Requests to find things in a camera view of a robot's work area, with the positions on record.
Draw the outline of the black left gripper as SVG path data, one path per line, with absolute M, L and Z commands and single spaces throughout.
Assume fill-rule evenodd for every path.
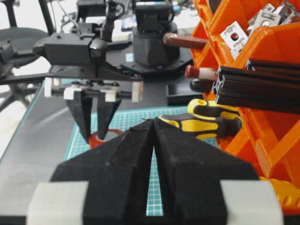
M 70 66 L 58 70 L 57 72 L 48 72 L 42 74 L 21 75 L 21 76 L 2 76 L 1 85 L 16 83 L 38 83 L 47 78 L 66 78 L 66 79 L 83 79 L 91 82 L 101 80 L 132 82 L 132 102 L 139 102 L 143 97 L 143 78 L 136 75 L 124 74 L 120 70 L 109 64 L 103 64 L 100 68 L 92 69 L 89 67 Z M 79 131 L 89 143 L 91 135 L 91 109 L 92 98 L 84 95 L 84 91 L 78 88 L 65 88 L 64 99 L 70 110 Z M 105 93 L 98 94 L 97 101 L 97 135 L 103 140 L 108 131 L 110 122 L 117 111 L 121 99 L 115 102 L 106 102 Z

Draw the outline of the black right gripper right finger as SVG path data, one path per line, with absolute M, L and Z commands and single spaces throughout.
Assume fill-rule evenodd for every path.
M 185 225 L 281 225 L 271 184 L 248 162 L 154 119 L 162 194 Z

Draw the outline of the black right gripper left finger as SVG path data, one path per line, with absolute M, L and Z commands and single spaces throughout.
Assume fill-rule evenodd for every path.
M 28 225 L 125 225 L 145 214 L 154 144 L 154 121 L 127 130 L 140 135 L 134 147 L 125 133 L 57 165 L 39 183 L 29 204 Z

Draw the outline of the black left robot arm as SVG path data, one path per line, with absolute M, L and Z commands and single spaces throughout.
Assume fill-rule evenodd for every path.
M 122 99 L 139 102 L 143 95 L 143 78 L 107 62 L 112 49 L 114 22 L 124 14 L 124 5 L 112 0 L 81 0 L 77 8 L 88 15 L 103 15 L 100 24 L 87 23 L 86 17 L 68 14 L 73 27 L 69 33 L 56 30 L 54 13 L 41 0 L 47 31 L 18 27 L 16 1 L 5 0 L 9 28 L 0 31 L 0 83 L 11 94 L 1 109 L 15 100 L 25 105 L 25 85 L 43 83 L 44 95 L 63 96 L 82 137 L 91 142 L 91 110 L 97 100 L 97 137 L 103 140 Z

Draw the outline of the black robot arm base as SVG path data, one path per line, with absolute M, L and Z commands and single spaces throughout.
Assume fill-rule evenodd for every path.
M 122 67 L 141 75 L 176 71 L 192 61 L 186 48 L 166 45 L 166 33 L 178 34 L 173 23 L 175 12 L 170 0 L 134 0 L 137 25 L 132 29 L 133 60 Z

